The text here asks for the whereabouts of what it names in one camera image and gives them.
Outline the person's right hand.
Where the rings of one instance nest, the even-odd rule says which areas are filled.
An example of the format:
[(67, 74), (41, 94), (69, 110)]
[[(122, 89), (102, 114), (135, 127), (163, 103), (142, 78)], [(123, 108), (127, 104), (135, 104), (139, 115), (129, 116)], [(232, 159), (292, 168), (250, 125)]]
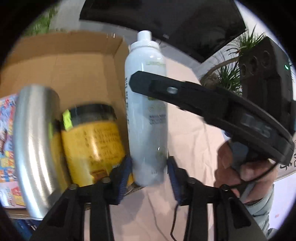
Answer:
[[(240, 167), (240, 171), (237, 172), (231, 167), (232, 162), (232, 151), (229, 144), (225, 142), (220, 146), (217, 152), (217, 169), (215, 171), (214, 187), (220, 187), (223, 184), (233, 186), (240, 184), (242, 181), (250, 181), (265, 173), (273, 166), (269, 160), (263, 160), (243, 164)], [(265, 197), (272, 188), (276, 177), (277, 170), (273, 169), (261, 179), (257, 180), (244, 203), (258, 201)]]

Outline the grey sleeve forearm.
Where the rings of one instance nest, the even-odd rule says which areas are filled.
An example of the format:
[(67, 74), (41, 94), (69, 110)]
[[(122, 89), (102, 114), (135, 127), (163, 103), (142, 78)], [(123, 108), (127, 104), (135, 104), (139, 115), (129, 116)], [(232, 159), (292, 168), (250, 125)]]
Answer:
[(277, 232), (277, 229), (269, 227), (269, 214), (273, 205), (273, 198), (274, 185), (266, 196), (259, 201), (244, 204), (268, 240)]

